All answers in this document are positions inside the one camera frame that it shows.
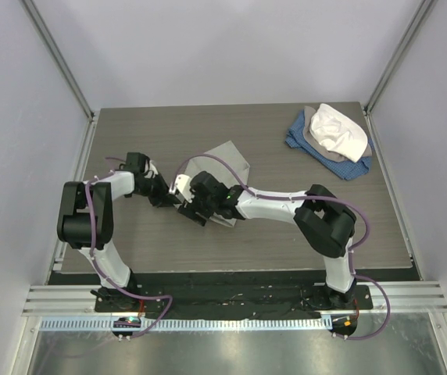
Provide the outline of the grey cloth napkin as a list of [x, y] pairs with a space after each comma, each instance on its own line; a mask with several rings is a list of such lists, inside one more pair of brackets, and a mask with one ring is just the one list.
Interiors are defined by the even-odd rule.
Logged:
[[227, 188], [238, 185], [234, 174], [220, 161], [228, 165], [239, 179], [247, 184], [249, 180], [250, 164], [238, 151], [232, 141], [227, 141], [215, 148], [206, 151], [205, 154], [217, 157], [212, 159], [205, 156], [196, 156], [188, 161], [183, 174], [195, 177], [198, 173], [206, 171], [211, 173], [219, 182]]

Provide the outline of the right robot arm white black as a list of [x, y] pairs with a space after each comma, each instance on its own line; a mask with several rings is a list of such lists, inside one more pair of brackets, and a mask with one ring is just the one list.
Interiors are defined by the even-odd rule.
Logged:
[[213, 216], [226, 220], [274, 220], [299, 229], [310, 247], [324, 259], [326, 297], [330, 305], [345, 308], [354, 301], [356, 279], [349, 261], [356, 216], [336, 201], [324, 186], [283, 193], [246, 185], [227, 187], [206, 171], [194, 177], [180, 174], [170, 188], [183, 198], [177, 211], [205, 226]]

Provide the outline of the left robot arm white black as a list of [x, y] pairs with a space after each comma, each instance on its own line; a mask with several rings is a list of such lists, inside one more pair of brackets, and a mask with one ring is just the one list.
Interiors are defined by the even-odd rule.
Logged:
[[140, 152], [129, 152], [114, 162], [104, 177], [69, 181], [63, 185], [56, 232], [61, 242], [77, 250], [92, 265], [103, 289], [113, 292], [113, 303], [124, 312], [134, 310], [140, 299], [133, 271], [113, 243], [113, 203], [140, 195], [155, 208], [174, 207], [180, 200], [154, 162]]

